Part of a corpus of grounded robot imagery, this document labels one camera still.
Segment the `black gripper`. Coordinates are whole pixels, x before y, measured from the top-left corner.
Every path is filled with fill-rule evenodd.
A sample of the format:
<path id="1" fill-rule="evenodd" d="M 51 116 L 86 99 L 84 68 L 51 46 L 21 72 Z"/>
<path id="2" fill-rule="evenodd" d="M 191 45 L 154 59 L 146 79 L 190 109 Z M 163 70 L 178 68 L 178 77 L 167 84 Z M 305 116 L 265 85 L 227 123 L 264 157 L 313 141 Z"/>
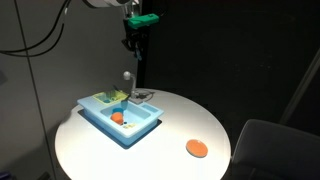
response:
<path id="1" fill-rule="evenodd" d="M 136 49 L 141 51 L 141 55 L 145 56 L 147 52 L 148 29 L 146 27 L 133 29 L 131 27 L 125 28 L 125 38 L 122 40 L 124 47 L 130 51 L 134 58 L 136 58 Z"/>

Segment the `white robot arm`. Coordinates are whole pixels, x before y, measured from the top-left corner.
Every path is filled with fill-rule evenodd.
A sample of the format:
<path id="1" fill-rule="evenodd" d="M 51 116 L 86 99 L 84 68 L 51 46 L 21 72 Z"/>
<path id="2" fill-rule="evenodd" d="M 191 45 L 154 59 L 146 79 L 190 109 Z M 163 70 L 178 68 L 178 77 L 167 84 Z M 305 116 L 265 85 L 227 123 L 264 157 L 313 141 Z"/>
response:
<path id="1" fill-rule="evenodd" d="M 147 26 L 147 18 L 141 14 L 142 0 L 83 0 L 83 2 L 91 8 L 119 7 L 122 10 L 125 30 L 122 44 L 134 54 L 135 58 L 142 59 L 143 33 L 141 28 Z"/>

